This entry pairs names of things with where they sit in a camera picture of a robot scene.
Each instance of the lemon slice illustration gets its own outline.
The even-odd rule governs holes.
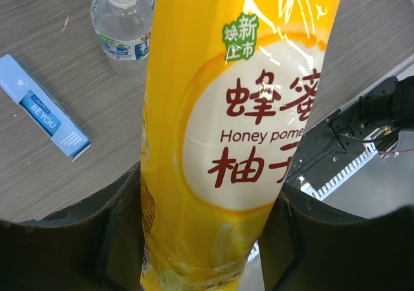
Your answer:
[[[141,136],[141,154],[143,154],[149,162],[149,144],[148,144],[148,117],[147,117],[147,102],[144,102],[144,113],[142,118],[142,136]]]
[[[248,221],[223,224],[210,247],[210,264],[216,272],[242,271],[255,241],[260,236],[261,223]]]

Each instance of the bottle label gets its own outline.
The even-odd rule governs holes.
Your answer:
[[[101,41],[103,51],[111,58],[117,60],[138,60],[147,57],[149,50],[149,37],[151,30],[145,35],[132,41],[120,41],[107,37],[99,32],[99,40]]]

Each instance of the yellow package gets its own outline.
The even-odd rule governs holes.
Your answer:
[[[235,290],[309,117],[340,0],[157,0],[144,103],[147,291]]]

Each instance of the water bottle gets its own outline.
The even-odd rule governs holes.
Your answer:
[[[92,24],[115,72],[142,70],[148,56],[153,10],[154,0],[92,1]]]

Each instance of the wire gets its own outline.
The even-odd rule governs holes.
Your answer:
[[[358,141],[358,142],[361,142],[362,144],[372,144],[373,142],[377,142],[377,141],[381,141],[381,140],[385,140],[385,139],[387,139],[387,138],[390,138],[391,136],[394,136],[394,135],[395,135],[395,133],[391,133],[391,134],[388,134],[388,135],[382,136],[382,137],[380,137],[380,138],[368,139],[368,140],[359,139],[359,138],[357,138],[357,137],[354,137],[354,136],[349,136],[349,135],[345,135],[345,134],[336,134],[336,135],[337,135],[337,136],[340,136],[340,137],[346,137],[346,138],[349,138],[349,139],[356,140],[356,141]]]
[[[399,155],[404,155],[404,154],[410,154],[410,153],[414,153],[414,148],[413,149],[409,149],[409,150],[403,150],[403,151],[378,151],[378,154],[381,155],[388,155],[388,156],[394,156],[397,157]]]

